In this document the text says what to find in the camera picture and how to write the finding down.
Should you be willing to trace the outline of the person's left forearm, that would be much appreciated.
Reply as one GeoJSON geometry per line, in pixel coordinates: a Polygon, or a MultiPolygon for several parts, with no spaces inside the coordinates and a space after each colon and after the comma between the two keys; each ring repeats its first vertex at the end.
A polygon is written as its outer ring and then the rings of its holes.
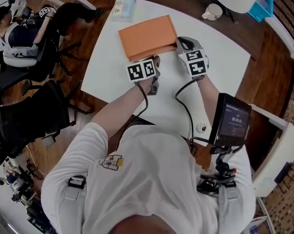
{"type": "Polygon", "coordinates": [[[152,78],[139,82],[113,102],[107,104],[91,122],[102,127],[110,138],[116,134],[130,119],[135,110],[144,101],[145,95],[151,90],[152,78]]]}

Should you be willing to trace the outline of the small white printed box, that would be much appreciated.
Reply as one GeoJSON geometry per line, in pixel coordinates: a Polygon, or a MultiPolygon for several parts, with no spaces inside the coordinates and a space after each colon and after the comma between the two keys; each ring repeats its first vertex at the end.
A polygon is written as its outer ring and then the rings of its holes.
{"type": "Polygon", "coordinates": [[[132,22],[136,0],[115,0],[111,11],[111,20],[115,22],[132,22]]]}

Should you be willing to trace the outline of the black equipment clutter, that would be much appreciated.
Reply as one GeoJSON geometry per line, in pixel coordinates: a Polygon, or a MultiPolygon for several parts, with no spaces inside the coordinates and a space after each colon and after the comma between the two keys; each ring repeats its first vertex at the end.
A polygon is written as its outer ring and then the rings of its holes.
{"type": "Polygon", "coordinates": [[[24,170],[12,160],[0,157],[0,167],[2,167],[4,173],[4,176],[0,176],[0,186],[7,185],[13,192],[11,200],[15,203],[20,202],[26,207],[27,221],[42,234],[56,234],[55,229],[43,212],[40,196],[34,190],[32,177],[39,177],[31,169],[32,166],[29,161],[26,165],[27,170],[24,170]]]}

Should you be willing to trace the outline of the black mesh office chair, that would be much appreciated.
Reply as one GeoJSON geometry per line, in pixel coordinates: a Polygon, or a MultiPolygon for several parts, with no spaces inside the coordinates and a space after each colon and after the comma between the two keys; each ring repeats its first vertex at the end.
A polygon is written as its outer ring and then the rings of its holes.
{"type": "Polygon", "coordinates": [[[32,97],[0,107],[0,164],[7,157],[17,157],[37,138],[54,143],[62,129],[75,125],[70,121],[68,108],[86,115],[92,113],[70,103],[79,86],[65,96],[61,83],[49,80],[32,97]]]}

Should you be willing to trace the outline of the white shelf unit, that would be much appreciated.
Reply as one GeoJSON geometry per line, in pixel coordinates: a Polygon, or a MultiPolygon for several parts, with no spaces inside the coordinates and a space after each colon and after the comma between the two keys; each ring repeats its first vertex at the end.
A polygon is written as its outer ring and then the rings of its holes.
{"type": "Polygon", "coordinates": [[[268,118],[269,122],[282,131],[268,155],[252,175],[257,197],[267,197],[277,186],[275,179],[287,162],[294,161],[294,125],[274,114],[251,104],[252,110],[268,118]]]}

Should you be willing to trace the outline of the white mug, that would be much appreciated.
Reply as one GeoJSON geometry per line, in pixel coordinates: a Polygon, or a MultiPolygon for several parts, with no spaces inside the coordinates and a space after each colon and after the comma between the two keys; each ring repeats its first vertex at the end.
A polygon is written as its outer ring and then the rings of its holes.
{"type": "Polygon", "coordinates": [[[221,17],[222,14],[223,14],[222,8],[219,5],[212,3],[208,5],[205,12],[202,14],[202,18],[208,21],[215,21],[219,17],[221,17]]]}

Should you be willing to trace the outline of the person's right forearm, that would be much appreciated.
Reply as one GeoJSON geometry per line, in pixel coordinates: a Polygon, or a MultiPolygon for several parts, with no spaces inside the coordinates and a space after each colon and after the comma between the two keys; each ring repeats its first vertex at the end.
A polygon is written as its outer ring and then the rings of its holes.
{"type": "Polygon", "coordinates": [[[204,78],[198,80],[197,84],[202,96],[203,105],[207,118],[209,120],[210,125],[212,125],[217,108],[219,91],[207,75],[205,75],[204,78]]]}

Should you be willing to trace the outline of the black chest monitor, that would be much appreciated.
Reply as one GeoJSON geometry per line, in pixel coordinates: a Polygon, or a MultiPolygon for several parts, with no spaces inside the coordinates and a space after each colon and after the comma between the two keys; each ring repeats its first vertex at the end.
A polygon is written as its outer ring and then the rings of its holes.
{"type": "Polygon", "coordinates": [[[251,120],[251,106],[227,93],[220,93],[209,137],[213,146],[245,144],[251,120]]]}

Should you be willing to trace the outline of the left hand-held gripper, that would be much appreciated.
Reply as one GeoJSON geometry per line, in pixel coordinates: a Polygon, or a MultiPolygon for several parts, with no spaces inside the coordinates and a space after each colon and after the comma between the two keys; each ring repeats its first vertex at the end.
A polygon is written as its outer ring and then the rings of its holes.
{"type": "Polygon", "coordinates": [[[159,70],[155,69],[153,65],[152,58],[153,56],[126,66],[126,72],[130,82],[134,82],[136,85],[140,81],[152,78],[151,90],[148,93],[149,96],[157,95],[159,88],[158,78],[160,76],[159,70]]]}

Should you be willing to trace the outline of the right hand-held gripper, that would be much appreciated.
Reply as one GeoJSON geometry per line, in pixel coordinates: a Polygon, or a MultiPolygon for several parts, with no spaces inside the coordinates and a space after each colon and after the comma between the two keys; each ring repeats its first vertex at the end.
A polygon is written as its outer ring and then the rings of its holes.
{"type": "Polygon", "coordinates": [[[177,37],[177,53],[183,69],[192,79],[202,79],[208,71],[209,59],[200,43],[190,37],[177,37]]]}

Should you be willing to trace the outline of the blue plastic bin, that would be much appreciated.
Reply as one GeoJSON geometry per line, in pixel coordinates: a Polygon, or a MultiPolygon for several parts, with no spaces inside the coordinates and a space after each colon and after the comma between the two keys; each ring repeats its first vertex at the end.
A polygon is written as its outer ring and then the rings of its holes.
{"type": "Polygon", "coordinates": [[[257,0],[248,14],[257,22],[272,17],[274,14],[274,0],[257,0]]]}

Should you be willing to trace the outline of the orange cloth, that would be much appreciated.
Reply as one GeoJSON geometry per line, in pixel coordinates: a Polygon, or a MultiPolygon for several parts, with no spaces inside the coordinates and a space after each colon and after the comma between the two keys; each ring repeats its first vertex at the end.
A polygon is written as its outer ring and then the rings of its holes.
{"type": "Polygon", "coordinates": [[[118,31],[129,61],[174,50],[178,37],[170,15],[150,19],[118,31]]]}

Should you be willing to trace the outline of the person's white t-shirt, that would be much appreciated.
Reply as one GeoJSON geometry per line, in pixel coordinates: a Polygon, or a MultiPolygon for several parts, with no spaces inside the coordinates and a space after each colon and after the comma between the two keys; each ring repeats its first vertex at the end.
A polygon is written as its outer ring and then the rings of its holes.
{"type": "Polygon", "coordinates": [[[133,215],[155,215],[176,234],[240,234],[253,219],[256,197],[245,149],[229,158],[236,187],[217,196],[197,191],[202,172],[179,135],[155,125],[129,127],[116,152],[88,123],[46,176],[42,207],[60,231],[108,234],[133,215]]]}

